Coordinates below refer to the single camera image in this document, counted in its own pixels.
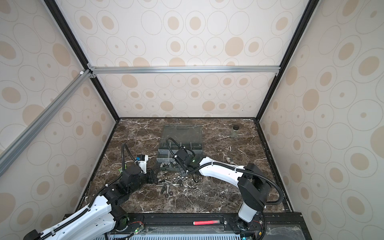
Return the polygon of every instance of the metal vent grille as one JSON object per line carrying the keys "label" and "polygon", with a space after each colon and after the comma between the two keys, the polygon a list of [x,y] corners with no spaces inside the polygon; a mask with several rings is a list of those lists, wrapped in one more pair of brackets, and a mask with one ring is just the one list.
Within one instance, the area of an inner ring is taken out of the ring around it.
{"label": "metal vent grille", "polygon": [[[115,238],[126,237],[126,235],[111,235],[109,240]],[[105,240],[104,236],[95,238],[94,240]],[[217,233],[217,234],[148,234],[133,236],[129,240],[240,240],[240,236],[234,233]]]}

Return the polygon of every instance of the polka dot wallpaper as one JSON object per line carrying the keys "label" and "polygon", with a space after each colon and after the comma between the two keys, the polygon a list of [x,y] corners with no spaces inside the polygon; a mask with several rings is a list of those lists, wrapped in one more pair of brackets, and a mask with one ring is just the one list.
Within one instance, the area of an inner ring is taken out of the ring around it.
{"label": "polka dot wallpaper", "polygon": [[86,80],[0,177],[0,239],[72,213],[115,121]]}
{"label": "polka dot wallpaper", "polygon": [[120,117],[252,117],[274,73],[100,74]]}
{"label": "polka dot wallpaper", "polygon": [[322,1],[261,120],[314,240],[384,234],[383,10]]}
{"label": "polka dot wallpaper", "polygon": [[279,65],[308,0],[60,0],[93,66]]}
{"label": "polka dot wallpaper", "polygon": [[0,154],[82,67],[38,0],[0,1]]}

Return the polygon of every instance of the marble tabletop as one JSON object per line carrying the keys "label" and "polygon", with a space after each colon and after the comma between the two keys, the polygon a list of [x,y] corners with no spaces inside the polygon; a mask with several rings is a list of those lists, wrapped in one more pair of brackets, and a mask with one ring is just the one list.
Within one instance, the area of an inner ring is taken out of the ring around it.
{"label": "marble tabletop", "polygon": [[[149,155],[147,168],[154,167],[163,126],[170,124],[201,125],[204,155],[222,162],[230,157],[236,165],[247,165],[248,162],[252,162],[266,177],[275,181],[252,119],[121,119],[82,205],[84,206],[98,190],[120,174],[122,143],[127,143],[133,156]],[[233,124],[240,126],[237,138],[229,136]],[[126,164],[132,164],[127,154],[125,160]],[[158,178],[173,179],[178,175],[176,172],[161,171]],[[160,194],[161,187],[146,184],[131,194],[122,208],[129,213],[238,212],[243,201],[235,186],[212,177],[201,177],[198,181],[195,183],[189,177],[183,181],[183,187],[172,185],[170,190],[173,196],[168,198]],[[277,197],[277,191],[273,189],[268,200],[276,200]],[[283,204],[268,205],[265,211],[283,212],[283,209]]]}

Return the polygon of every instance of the small glass jar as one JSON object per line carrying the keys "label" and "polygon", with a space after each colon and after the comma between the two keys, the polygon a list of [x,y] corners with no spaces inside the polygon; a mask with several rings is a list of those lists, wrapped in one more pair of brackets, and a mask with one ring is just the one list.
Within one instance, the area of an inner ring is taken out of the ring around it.
{"label": "small glass jar", "polygon": [[234,124],[231,128],[231,133],[229,134],[231,138],[237,138],[237,132],[239,130],[239,125]]}

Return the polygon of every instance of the metal part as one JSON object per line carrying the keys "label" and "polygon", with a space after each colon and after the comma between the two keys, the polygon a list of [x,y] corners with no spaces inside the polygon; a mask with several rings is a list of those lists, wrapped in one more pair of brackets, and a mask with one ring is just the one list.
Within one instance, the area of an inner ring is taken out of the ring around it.
{"label": "metal part", "polygon": [[275,73],[280,66],[185,66],[185,67],[95,67],[96,74],[116,73]]}
{"label": "metal part", "polygon": [[82,75],[78,75],[64,91],[30,124],[23,133],[3,152],[0,157],[0,176],[11,166],[25,148],[33,141],[47,123],[56,115],[61,107],[68,101],[73,93],[88,78],[89,70],[83,70]]}

